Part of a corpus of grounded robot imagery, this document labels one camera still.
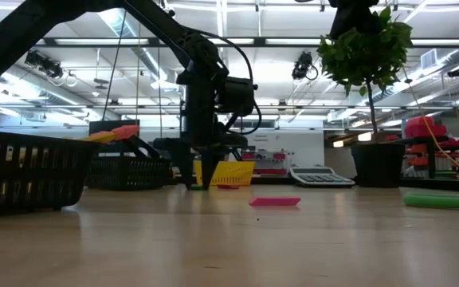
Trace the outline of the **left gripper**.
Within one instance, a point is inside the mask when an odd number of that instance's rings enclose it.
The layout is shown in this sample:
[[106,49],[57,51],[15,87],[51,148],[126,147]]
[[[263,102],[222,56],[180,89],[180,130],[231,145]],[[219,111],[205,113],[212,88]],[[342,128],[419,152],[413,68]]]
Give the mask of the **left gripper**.
[[[177,82],[186,86],[186,103],[183,112],[184,133],[179,138],[153,141],[153,147],[169,152],[180,151],[178,168],[187,190],[193,185],[194,157],[190,149],[209,147],[243,147],[247,139],[217,119],[218,113],[231,113],[235,117],[249,115],[249,79],[239,77],[214,77],[184,71]],[[202,186],[210,188],[215,169],[224,158],[220,149],[202,152]]]

